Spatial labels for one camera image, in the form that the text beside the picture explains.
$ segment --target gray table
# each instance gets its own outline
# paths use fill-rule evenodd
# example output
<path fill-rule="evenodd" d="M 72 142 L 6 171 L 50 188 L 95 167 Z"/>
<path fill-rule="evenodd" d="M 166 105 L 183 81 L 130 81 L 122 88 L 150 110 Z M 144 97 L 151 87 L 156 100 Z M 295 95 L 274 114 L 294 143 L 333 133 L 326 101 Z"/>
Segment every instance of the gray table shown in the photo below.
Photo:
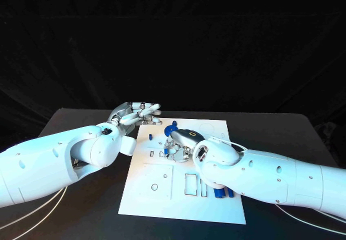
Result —
<path fill-rule="evenodd" d="M 96 125 L 111 110 L 59 109 L 40 137 Z M 226 120 L 229 138 L 246 148 L 285 155 L 308 163 L 336 167 L 308 119 L 300 114 L 171 112 L 163 118 Z M 130 136 L 137 137 L 138 128 Z M 120 154 L 112 165 L 68 187 L 58 208 L 43 223 L 21 239 L 346 239 L 287 216 L 271 204 L 242 196 L 246 225 L 118 215 L 131 157 Z M 0 208 L 0 225 L 16 220 L 47 201 L 50 196 Z M 10 240 L 43 218 L 55 202 L 17 224 L 0 231 Z M 346 231 L 344 225 L 314 210 L 284 206 L 303 220 Z"/>

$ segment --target white paper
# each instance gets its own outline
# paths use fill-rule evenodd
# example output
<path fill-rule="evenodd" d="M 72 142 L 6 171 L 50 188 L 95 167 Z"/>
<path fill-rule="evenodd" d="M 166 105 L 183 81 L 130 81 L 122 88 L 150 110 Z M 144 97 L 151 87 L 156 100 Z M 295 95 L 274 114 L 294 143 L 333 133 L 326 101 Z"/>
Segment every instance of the white paper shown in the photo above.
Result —
<path fill-rule="evenodd" d="M 160 120 L 160 126 L 143 125 L 138 129 L 118 214 L 246 224 L 241 195 L 233 193 L 233 197 L 215 198 L 213 188 L 206 186 L 206 197 L 200 196 L 200 177 L 193 161 L 179 163 L 160 157 L 167 139 L 164 128 L 174 120 L 179 129 L 194 130 L 205 138 L 215 136 L 229 140 L 226 121 L 180 118 Z M 184 194 L 186 174 L 196 175 L 196 196 Z"/>

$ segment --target tabletop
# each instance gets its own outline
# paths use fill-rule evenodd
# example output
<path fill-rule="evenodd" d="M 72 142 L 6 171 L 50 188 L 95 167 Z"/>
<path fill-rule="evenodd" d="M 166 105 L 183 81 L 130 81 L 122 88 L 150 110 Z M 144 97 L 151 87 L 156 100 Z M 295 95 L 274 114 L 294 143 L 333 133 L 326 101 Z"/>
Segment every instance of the tabletop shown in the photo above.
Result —
<path fill-rule="evenodd" d="M 62 108 L 55 112 L 39 136 L 96 125 L 105 122 L 109 114 L 111 110 Z M 337 167 L 310 121 L 300 114 L 163 111 L 161 117 L 226 120 L 231 141 L 248 149 Z M 137 133 L 138 127 L 128 136 L 135 138 Z M 275 205 L 246 196 L 241 196 L 246 225 L 120 215 L 130 162 L 131 157 L 120 153 L 108 167 L 68 187 L 55 211 L 20 239 L 346 239 L 346 236 L 293 219 Z M 50 197 L 0 208 L 0 226 L 27 214 Z M 19 236 L 49 213 L 56 201 L 0 230 L 0 239 L 10 240 Z M 304 221 L 346 232 L 344 225 L 313 209 L 294 206 L 282 208 Z"/>

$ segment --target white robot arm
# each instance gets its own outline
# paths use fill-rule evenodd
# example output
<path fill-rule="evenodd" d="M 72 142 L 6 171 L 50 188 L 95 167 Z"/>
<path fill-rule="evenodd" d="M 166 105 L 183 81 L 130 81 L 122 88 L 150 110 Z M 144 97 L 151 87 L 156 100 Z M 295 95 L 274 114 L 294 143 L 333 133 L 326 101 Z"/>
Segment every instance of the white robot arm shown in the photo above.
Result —
<path fill-rule="evenodd" d="M 96 126 L 39 137 L 0 153 L 0 208 L 45 197 L 132 155 L 135 125 L 160 125 L 158 104 L 125 102 Z"/>
<path fill-rule="evenodd" d="M 166 157 L 186 162 L 186 155 L 192 156 L 200 178 L 215 189 L 226 186 L 262 202 L 307 207 L 346 219 L 346 169 L 245 147 L 238 152 L 232 144 L 179 129 L 164 145 L 173 146 L 176 153 Z"/>

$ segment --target black backdrop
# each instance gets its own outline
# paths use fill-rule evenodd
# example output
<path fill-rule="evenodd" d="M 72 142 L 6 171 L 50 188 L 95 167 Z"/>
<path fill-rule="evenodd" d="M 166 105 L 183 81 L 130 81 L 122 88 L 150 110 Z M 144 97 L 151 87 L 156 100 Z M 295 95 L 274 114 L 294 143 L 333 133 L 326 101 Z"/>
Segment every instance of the black backdrop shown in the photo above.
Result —
<path fill-rule="evenodd" d="M 0 8 L 3 136 L 39 135 L 59 108 L 125 101 L 344 125 L 339 6 L 45 0 Z"/>

